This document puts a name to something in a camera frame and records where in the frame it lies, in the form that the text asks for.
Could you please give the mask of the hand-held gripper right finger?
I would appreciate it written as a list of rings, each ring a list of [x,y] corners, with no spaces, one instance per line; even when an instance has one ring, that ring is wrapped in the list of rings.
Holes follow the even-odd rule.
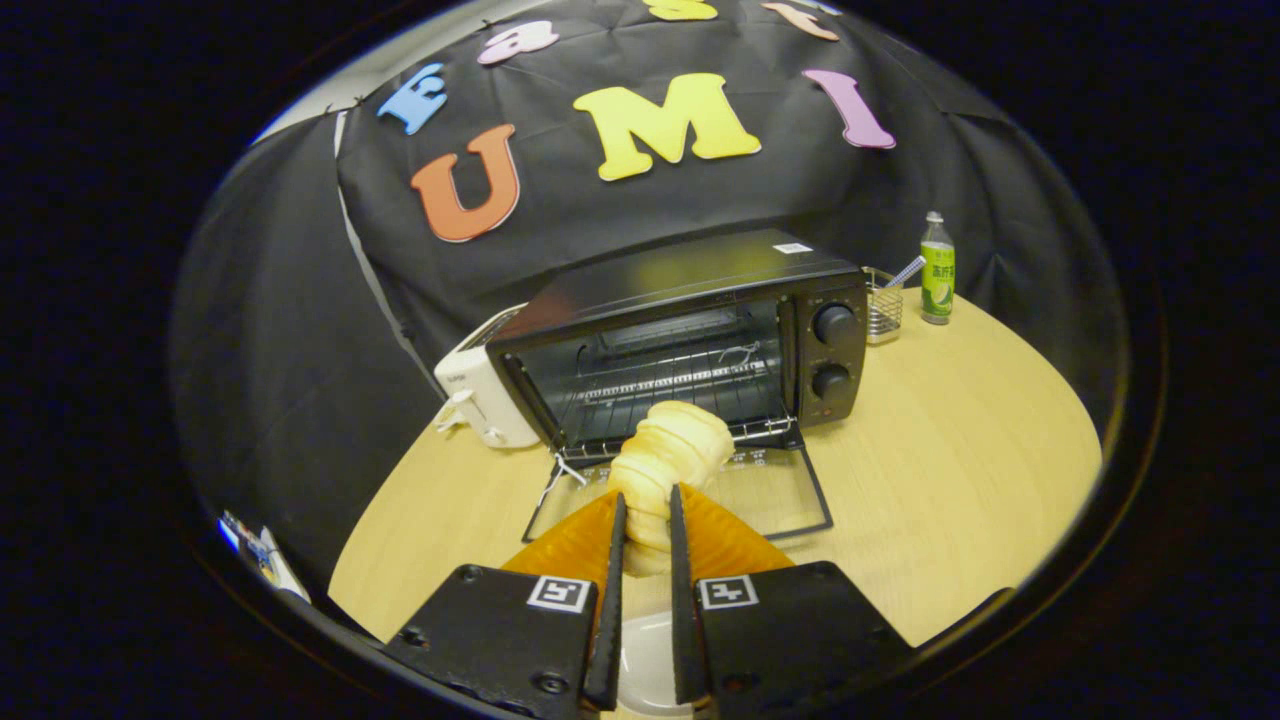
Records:
[[[796,564],[704,493],[669,500],[675,689],[700,714],[840,714],[915,650],[831,561]]]

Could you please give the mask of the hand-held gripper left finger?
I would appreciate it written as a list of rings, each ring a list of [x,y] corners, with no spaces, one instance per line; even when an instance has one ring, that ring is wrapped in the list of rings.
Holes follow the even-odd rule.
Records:
[[[384,653],[488,717],[595,719],[613,710],[626,511],[611,491],[502,568],[458,566]]]

